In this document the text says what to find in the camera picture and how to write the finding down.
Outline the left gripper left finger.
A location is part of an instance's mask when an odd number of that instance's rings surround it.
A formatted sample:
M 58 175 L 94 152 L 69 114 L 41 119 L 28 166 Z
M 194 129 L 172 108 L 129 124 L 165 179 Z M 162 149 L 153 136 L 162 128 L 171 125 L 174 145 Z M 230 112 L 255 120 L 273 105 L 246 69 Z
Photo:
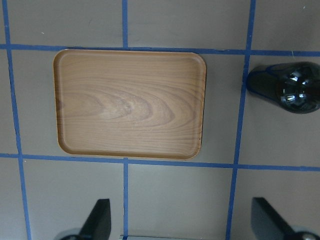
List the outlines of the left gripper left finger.
M 78 235 L 84 240 L 108 240 L 111 234 L 111 205 L 109 199 L 95 203 Z

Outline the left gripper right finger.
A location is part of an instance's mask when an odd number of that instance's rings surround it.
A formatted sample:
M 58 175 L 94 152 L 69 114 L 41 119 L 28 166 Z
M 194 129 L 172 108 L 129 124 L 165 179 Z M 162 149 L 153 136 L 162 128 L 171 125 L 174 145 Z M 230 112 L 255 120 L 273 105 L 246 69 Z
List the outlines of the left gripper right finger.
M 297 240 L 297 233 L 263 197 L 251 200 L 251 229 L 257 240 Z

